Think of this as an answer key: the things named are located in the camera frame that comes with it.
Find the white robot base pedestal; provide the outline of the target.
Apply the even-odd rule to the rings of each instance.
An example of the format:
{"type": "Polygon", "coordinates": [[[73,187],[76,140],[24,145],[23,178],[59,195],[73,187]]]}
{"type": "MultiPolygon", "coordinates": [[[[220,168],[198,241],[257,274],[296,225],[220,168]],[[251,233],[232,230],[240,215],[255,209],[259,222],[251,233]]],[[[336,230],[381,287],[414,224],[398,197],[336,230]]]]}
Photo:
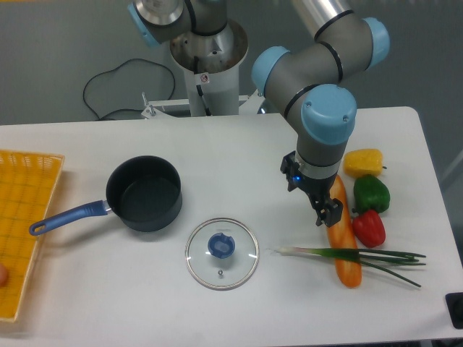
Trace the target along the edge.
{"type": "Polygon", "coordinates": [[[215,35],[188,32],[171,40],[172,58],[184,73],[191,116],[238,114],[239,65],[247,51],[247,34],[234,20],[215,35]]]}

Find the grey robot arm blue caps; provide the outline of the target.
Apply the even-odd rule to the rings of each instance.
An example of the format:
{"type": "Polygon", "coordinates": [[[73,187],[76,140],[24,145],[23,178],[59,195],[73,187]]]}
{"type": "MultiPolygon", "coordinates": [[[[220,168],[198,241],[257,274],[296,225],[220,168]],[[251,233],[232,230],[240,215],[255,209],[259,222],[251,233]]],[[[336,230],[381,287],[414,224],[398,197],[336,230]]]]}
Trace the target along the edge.
{"type": "MultiPolygon", "coordinates": [[[[251,77],[297,133],[296,150],[281,172],[289,189],[301,189],[317,224],[341,219],[342,203],[330,195],[353,132],[357,104],[340,82],[383,61],[390,49],[384,25],[359,18],[347,1],[295,1],[314,43],[299,53],[268,48],[251,77]]],[[[227,14],[225,1],[133,1],[129,14],[147,45],[168,43],[184,72],[192,116],[235,115],[238,68],[248,51],[244,29],[227,14]]]]}

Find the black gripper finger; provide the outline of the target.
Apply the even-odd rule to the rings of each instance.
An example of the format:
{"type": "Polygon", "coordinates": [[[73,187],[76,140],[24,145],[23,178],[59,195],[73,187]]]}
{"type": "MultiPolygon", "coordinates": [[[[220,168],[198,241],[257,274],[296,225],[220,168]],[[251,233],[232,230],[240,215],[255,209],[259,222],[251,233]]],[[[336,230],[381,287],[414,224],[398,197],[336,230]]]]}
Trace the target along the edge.
{"type": "Polygon", "coordinates": [[[325,224],[328,227],[332,227],[341,220],[343,212],[343,203],[337,198],[329,200],[325,203],[325,212],[325,224]]]}
{"type": "Polygon", "coordinates": [[[326,223],[326,206],[324,202],[316,202],[314,210],[317,215],[316,226],[322,226],[326,223]]]}

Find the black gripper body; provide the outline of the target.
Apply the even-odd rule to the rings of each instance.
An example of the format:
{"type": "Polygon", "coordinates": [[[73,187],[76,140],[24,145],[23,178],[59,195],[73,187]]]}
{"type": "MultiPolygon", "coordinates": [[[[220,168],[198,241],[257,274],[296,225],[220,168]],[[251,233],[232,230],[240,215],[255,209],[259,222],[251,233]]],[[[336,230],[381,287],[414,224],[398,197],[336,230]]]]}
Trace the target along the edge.
{"type": "Polygon", "coordinates": [[[314,209],[336,207],[336,203],[330,196],[330,189],[335,178],[335,174],[323,179],[314,179],[303,173],[300,174],[300,189],[306,193],[314,209]]]}

